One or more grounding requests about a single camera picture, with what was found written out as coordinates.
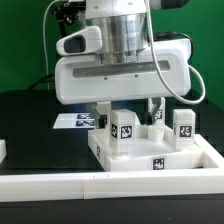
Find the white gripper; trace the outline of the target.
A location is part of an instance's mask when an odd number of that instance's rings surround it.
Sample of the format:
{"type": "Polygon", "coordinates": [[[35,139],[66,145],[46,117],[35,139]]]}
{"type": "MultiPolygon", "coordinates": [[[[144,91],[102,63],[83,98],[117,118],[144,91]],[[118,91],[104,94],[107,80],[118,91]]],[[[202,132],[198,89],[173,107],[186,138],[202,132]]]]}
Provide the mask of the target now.
{"type": "Polygon", "coordinates": [[[58,100],[63,104],[89,103],[87,111],[95,127],[104,129],[108,116],[106,105],[100,101],[149,98],[147,124],[164,124],[164,97],[173,93],[184,96],[191,88],[190,41],[158,41],[140,51],[136,62],[112,65],[102,63],[98,54],[102,46],[101,31],[96,26],[57,42],[57,51],[62,55],[55,67],[58,100]]]}

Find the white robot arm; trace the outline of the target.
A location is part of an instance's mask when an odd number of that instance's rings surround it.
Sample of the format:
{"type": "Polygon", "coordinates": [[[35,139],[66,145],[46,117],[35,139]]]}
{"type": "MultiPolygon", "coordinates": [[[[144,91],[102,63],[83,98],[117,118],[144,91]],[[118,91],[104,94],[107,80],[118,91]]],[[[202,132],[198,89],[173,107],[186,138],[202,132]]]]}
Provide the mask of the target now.
{"type": "Polygon", "coordinates": [[[146,9],[173,9],[189,0],[86,0],[86,27],[60,39],[56,96],[63,104],[186,95],[187,39],[151,42],[146,9]]]}

